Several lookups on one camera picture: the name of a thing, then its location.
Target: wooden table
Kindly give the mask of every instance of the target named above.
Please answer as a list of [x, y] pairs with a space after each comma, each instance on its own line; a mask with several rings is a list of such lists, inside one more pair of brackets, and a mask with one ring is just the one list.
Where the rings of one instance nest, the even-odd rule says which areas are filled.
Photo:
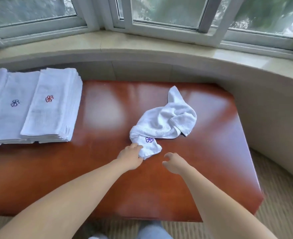
[[230, 93], [209, 84], [85, 81], [71, 142], [0, 146], [0, 215], [16, 215], [115, 159], [130, 144], [132, 126], [146, 110], [164, 106], [173, 85], [197, 113], [193, 131], [158, 139], [162, 152], [123, 174], [91, 216], [201, 221], [182, 178], [161, 164], [167, 152], [177, 152], [255, 213], [263, 194]]

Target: window sill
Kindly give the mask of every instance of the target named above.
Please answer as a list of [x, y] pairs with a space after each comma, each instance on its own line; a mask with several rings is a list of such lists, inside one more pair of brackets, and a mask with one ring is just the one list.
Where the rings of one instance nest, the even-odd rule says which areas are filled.
[[[134, 60], [167, 63], [204, 70], [210, 76], [265, 85], [293, 96], [293, 61], [237, 51], [204, 47], [110, 31], [98, 31], [0, 49], [0, 66], [50, 58], [50, 64], [95, 60]], [[34, 64], [40, 67], [50, 64]]]

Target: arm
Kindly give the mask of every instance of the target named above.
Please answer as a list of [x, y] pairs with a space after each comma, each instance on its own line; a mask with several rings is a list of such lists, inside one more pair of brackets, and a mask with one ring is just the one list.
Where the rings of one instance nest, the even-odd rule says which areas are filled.
[[0, 230], [0, 238], [72, 238], [114, 182], [136, 169], [142, 146], [127, 146], [116, 160], [86, 173], [28, 206]]
[[163, 165], [179, 174], [191, 191], [196, 207], [215, 239], [277, 239], [249, 211], [221, 191], [177, 153], [167, 153]]

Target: stack of folded towels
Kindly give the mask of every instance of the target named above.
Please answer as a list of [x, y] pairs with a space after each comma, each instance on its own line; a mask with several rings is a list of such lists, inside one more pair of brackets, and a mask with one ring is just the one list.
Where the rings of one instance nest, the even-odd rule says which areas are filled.
[[76, 69], [0, 69], [0, 145], [70, 141], [81, 93]]

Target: left arm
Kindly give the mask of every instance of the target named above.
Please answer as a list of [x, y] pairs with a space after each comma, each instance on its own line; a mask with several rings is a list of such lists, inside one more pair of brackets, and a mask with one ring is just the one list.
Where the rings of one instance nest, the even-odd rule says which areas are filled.
[[133, 143], [116, 160], [86, 173], [28, 206], [0, 230], [0, 239], [72, 238], [114, 182], [136, 169], [142, 146]]

